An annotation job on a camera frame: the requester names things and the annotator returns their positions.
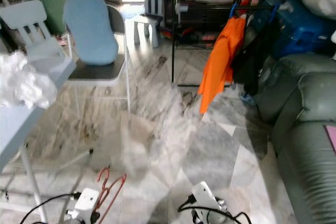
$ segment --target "blue container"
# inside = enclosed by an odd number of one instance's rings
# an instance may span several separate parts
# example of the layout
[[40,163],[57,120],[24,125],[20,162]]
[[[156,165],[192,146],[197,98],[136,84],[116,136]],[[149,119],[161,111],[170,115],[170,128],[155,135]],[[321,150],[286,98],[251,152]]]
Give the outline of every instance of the blue container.
[[[336,21],[321,18],[311,13],[301,0],[286,0],[290,8],[277,10],[280,37],[272,46],[272,55],[279,59],[289,54],[315,52],[334,55],[336,45],[331,35],[336,30]],[[260,0],[261,6],[276,6],[279,0]],[[258,10],[251,25],[257,30],[269,23],[271,10]]]

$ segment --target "light blue cushion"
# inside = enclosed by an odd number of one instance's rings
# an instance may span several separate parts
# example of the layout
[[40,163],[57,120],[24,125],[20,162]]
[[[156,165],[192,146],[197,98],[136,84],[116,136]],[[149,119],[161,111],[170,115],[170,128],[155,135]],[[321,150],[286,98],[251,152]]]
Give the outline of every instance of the light blue cushion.
[[107,65],[118,55],[118,43],[103,0],[67,0],[64,21],[73,35],[81,61]]

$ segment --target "orange cloth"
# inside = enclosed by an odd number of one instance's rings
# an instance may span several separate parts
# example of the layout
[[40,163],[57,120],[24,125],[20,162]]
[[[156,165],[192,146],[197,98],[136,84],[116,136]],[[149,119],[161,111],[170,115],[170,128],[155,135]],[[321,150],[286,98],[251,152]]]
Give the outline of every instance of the orange cloth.
[[198,94],[202,94],[200,113],[207,111],[215,96],[222,92],[226,82],[233,81],[232,59],[244,39],[244,18],[230,18],[220,33],[203,70]]

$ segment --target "green leather sofa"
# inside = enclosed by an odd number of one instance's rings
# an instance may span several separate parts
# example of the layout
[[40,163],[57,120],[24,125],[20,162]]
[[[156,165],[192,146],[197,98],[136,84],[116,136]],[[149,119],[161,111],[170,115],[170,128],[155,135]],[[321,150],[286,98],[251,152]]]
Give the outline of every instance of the green leather sofa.
[[336,61],[282,58],[257,106],[275,121],[271,141],[298,223],[336,223],[336,153],[324,128],[336,126]]

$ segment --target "marble floor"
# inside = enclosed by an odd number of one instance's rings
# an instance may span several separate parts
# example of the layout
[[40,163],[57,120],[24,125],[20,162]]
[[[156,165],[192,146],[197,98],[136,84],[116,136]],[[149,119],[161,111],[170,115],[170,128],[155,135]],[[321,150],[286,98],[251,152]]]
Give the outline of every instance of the marble floor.
[[[111,181],[123,173],[128,177],[105,223],[192,223],[190,212],[176,210],[193,185],[206,181],[233,215],[244,211],[253,224],[295,224],[269,142],[270,127],[260,121],[256,108],[241,102],[241,86],[225,89],[200,115],[197,89],[170,83],[170,42],[161,40],[153,49],[144,36],[140,40],[135,46],[128,38],[139,82],[136,90],[131,79],[130,126],[126,104],[113,98],[125,92],[122,77],[118,87],[78,88],[79,111],[73,87],[65,86],[31,132],[27,144],[34,164],[60,164],[94,148],[90,160],[58,173],[37,174],[41,193],[48,197],[75,187],[99,190],[98,170],[110,166]],[[208,53],[178,50],[177,82],[198,83]],[[16,164],[9,164],[6,171],[20,170]],[[24,175],[1,177],[0,187],[7,185],[10,202],[34,205]],[[64,203],[56,200],[46,206],[49,223],[63,218]],[[38,220],[37,213],[26,223]],[[0,210],[0,223],[19,223],[23,215]]]

